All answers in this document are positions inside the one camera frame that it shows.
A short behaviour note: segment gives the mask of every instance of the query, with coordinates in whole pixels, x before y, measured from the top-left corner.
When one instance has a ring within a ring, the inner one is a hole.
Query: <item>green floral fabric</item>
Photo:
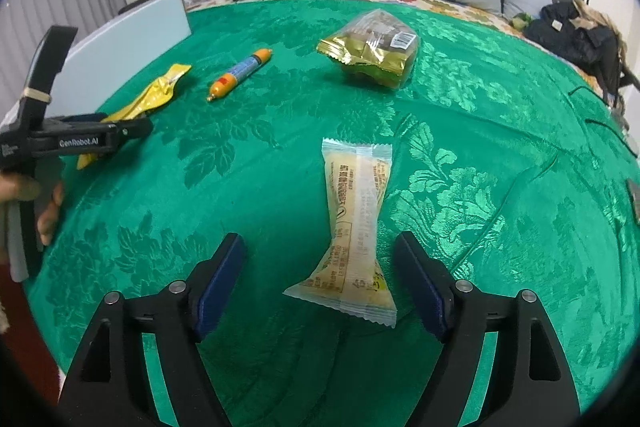
[[[422,43],[391,92],[345,76],[314,51],[356,15],[383,7]],[[171,64],[192,64],[153,134],[88,169],[66,170],[65,215],[28,288],[63,369],[99,299],[157,292],[238,232],[248,259],[218,329],[200,346],[235,426],[402,426],[441,346],[390,262],[412,230],[455,277],[482,290],[538,293],[581,405],[607,382],[639,322],[640,230],[625,181],[640,182],[602,102],[561,61],[490,28],[359,0],[281,0],[189,15],[193,35],[104,106],[128,103]],[[271,47],[228,97],[206,103],[222,71]],[[393,145],[378,258],[395,329],[282,294],[314,269],[330,227],[323,137]],[[161,417],[175,422],[153,337],[145,337]],[[488,336],[463,423],[478,415]]]

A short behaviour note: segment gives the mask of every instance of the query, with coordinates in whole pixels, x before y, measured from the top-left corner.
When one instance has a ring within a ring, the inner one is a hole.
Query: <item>yellow plastic packaging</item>
[[[416,32],[377,9],[359,15],[318,42],[316,50],[345,71],[364,74],[377,84],[398,89],[411,72],[420,45]]]
[[[376,259],[391,153],[390,145],[322,141],[332,240],[314,272],[285,295],[395,327],[396,305]]]
[[[191,69],[191,66],[174,64],[162,76],[158,76],[129,105],[110,114],[102,121],[133,120],[145,111],[162,107],[174,97],[174,87],[178,80]],[[77,168],[84,169],[98,159],[97,154],[81,154],[78,156]]]

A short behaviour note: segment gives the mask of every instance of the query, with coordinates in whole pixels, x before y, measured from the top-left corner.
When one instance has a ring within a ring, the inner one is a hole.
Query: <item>metal bolt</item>
[[[538,296],[535,293],[533,293],[531,290],[523,290],[522,298],[525,299],[527,302],[535,302],[538,300]]]
[[[173,281],[169,285],[169,291],[171,293],[182,293],[187,289],[187,283],[185,281]]]
[[[462,293],[469,293],[474,286],[466,279],[460,279],[456,281],[456,288]]]
[[[118,292],[109,292],[104,296],[104,302],[107,304],[115,304],[120,300],[120,294]]]

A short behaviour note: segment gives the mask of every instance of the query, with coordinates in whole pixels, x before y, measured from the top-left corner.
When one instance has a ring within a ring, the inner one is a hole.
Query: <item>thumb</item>
[[[4,201],[31,201],[38,197],[40,185],[28,176],[16,172],[0,172],[0,203]]]

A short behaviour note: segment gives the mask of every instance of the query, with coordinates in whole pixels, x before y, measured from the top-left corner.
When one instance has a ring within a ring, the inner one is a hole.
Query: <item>barcode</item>
[[[411,43],[415,40],[415,35],[407,32],[400,32],[394,35],[394,38],[391,39],[391,47],[392,48],[402,48],[407,49]]]

